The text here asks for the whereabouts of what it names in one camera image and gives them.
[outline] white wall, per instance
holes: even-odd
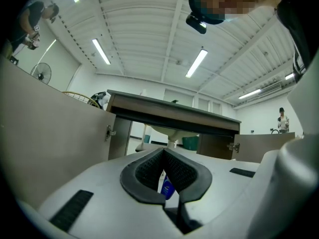
[[[30,50],[26,46],[17,54],[15,58],[19,60],[18,67],[30,73],[33,67],[39,62],[46,49],[56,39],[46,22],[39,21],[40,26],[40,46],[35,50]],[[51,80],[49,85],[59,91],[65,91],[80,63],[67,52],[62,44],[57,40],[48,50],[41,60],[51,67]]]
[[[269,134],[270,129],[278,129],[279,108],[285,109],[285,115],[290,119],[290,132],[295,132],[296,136],[303,134],[302,126],[288,102],[287,95],[281,96],[270,101],[252,105],[237,111],[237,119],[240,125],[240,134]]]
[[[81,66],[81,68],[77,71],[68,90],[91,97],[97,92],[107,90],[116,90],[139,95],[144,89],[146,89],[147,97],[159,100],[164,99],[166,89],[181,92],[191,96],[194,96],[195,94],[192,91],[186,91],[181,88],[171,87],[154,82],[147,82],[117,76],[97,75],[94,74],[93,71],[87,70],[84,66]],[[204,95],[197,95],[196,97],[197,99],[202,98],[208,100],[211,103],[213,101],[216,103],[220,103],[222,105],[222,115],[233,119],[236,118],[236,111],[233,110],[230,105]],[[134,122],[132,125],[131,135],[142,137],[143,129],[143,124]],[[152,140],[167,143],[167,136],[152,130],[151,141]]]

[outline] cabinet door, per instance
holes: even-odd
[[[5,59],[0,86],[0,164],[19,199],[37,208],[63,184],[108,160],[111,139],[105,139],[115,114],[69,97]]]
[[[232,159],[260,163],[266,152],[280,149],[286,142],[295,138],[295,133],[282,134],[236,134]]]

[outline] table top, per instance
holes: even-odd
[[[163,100],[108,90],[107,111],[117,117],[179,130],[231,135],[239,133],[240,121]]]

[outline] window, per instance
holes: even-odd
[[[220,104],[213,102],[213,113],[220,115]]]
[[[193,96],[189,96],[180,92],[175,92],[172,90],[165,90],[164,101],[172,102],[178,100],[177,104],[184,106],[193,106]]]
[[[198,108],[203,111],[208,111],[209,101],[199,98],[198,99]]]

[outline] white corrugated ceiling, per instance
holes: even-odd
[[[258,88],[293,84],[284,80],[292,72],[293,42],[270,7],[209,25],[201,35],[185,22],[188,0],[52,1],[60,7],[60,23],[97,73],[174,85],[234,105]],[[111,66],[96,51],[94,38]],[[208,55],[188,79],[202,46]]]

